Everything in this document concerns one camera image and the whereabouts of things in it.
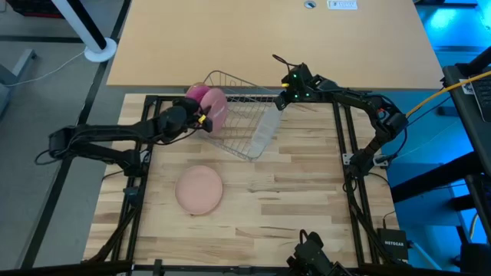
floor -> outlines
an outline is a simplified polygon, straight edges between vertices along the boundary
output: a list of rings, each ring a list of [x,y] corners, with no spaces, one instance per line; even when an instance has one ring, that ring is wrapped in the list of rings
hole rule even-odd
[[[82,2],[103,34],[108,36],[123,0]],[[422,7],[418,11],[442,65],[468,61],[491,45],[490,0],[479,0],[476,9]],[[24,18],[9,7],[6,12],[0,13],[0,35],[76,37],[64,20]],[[83,51],[82,44],[0,41],[0,64],[13,67],[26,48],[35,49],[38,59],[28,69],[25,79],[52,71]],[[17,87],[0,120],[0,189],[3,191],[0,193],[0,270],[18,266],[19,256],[24,251],[25,242],[32,233],[46,192],[58,169],[58,164],[35,166],[32,160],[46,149],[49,133],[75,124],[97,68],[97,64],[80,57],[56,75]],[[109,88],[104,85],[108,72],[102,80],[88,123],[116,123],[125,93],[180,91]],[[409,110],[429,93],[387,92],[387,95],[402,110]],[[451,150],[443,146],[448,141],[455,144]],[[396,140],[386,145],[384,152],[392,153],[400,142]],[[470,144],[460,121],[429,114],[409,129],[407,145],[394,164],[393,172],[389,172],[389,180],[391,185],[403,181],[397,177],[397,170],[404,170],[405,166],[445,163],[469,151]],[[37,266],[80,261],[104,167],[104,164],[96,161],[74,161],[36,260]],[[461,194],[466,191],[456,189],[454,192]],[[396,209],[397,216],[403,218],[404,208],[396,206]],[[463,214],[467,223],[473,212],[469,210]],[[410,215],[405,223],[401,223],[401,227],[407,230],[409,238],[420,243],[445,269],[456,269],[448,264],[448,258],[457,255],[458,248],[450,250],[445,246],[448,238],[456,238],[450,226],[411,222]],[[481,242],[482,238],[482,229],[478,227],[475,241]],[[417,255],[411,254],[413,265],[425,267],[426,264]]]

pink plate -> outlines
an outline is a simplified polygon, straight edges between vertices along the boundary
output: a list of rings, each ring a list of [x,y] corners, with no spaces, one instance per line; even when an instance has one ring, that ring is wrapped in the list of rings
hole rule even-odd
[[[207,166],[192,166],[176,182],[177,203],[191,215],[212,211],[222,198],[220,176]]]

black box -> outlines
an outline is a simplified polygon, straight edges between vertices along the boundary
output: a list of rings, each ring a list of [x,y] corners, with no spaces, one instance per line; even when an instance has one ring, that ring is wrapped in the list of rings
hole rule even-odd
[[[395,258],[400,260],[407,260],[409,258],[407,253],[406,232],[383,228],[377,229],[377,232],[385,249],[392,253]]]

wire basket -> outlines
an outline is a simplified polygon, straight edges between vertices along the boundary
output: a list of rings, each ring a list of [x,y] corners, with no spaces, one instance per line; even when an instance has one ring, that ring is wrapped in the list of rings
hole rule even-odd
[[[218,133],[200,136],[242,159],[258,159],[281,122],[282,112],[273,103],[278,94],[222,71],[212,71],[204,83],[223,90],[229,113]]]

wooden board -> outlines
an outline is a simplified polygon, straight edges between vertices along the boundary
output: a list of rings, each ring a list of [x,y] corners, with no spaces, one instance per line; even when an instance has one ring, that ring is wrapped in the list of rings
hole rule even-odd
[[[280,87],[306,63],[342,87],[440,89],[440,64],[411,0],[360,0],[357,11],[303,0],[133,0],[107,81],[189,86],[221,70]]]
[[[140,120],[144,98],[142,94],[126,95],[120,124]],[[353,118],[358,143],[364,146],[374,131],[363,111],[353,110]],[[119,150],[132,147],[132,143],[114,144]],[[176,179],[193,165],[213,168],[224,183],[222,201],[208,215],[187,215],[174,197]],[[117,170],[108,166],[106,174]],[[379,169],[374,171],[385,176]],[[104,180],[84,258],[97,253],[116,228],[126,179],[119,174]],[[381,227],[383,215],[394,210],[390,190],[376,176],[365,179],[372,219],[375,227]],[[322,237],[325,253],[332,261],[354,267],[356,256],[343,181],[330,104],[289,106],[272,144],[254,163],[194,136],[173,145],[156,146],[135,261],[152,264],[161,258],[166,265],[286,266],[298,243],[298,232],[304,228]],[[387,224],[397,227],[395,215],[387,217]],[[364,232],[362,239],[365,258],[370,260]],[[122,258],[126,247],[124,244]]]

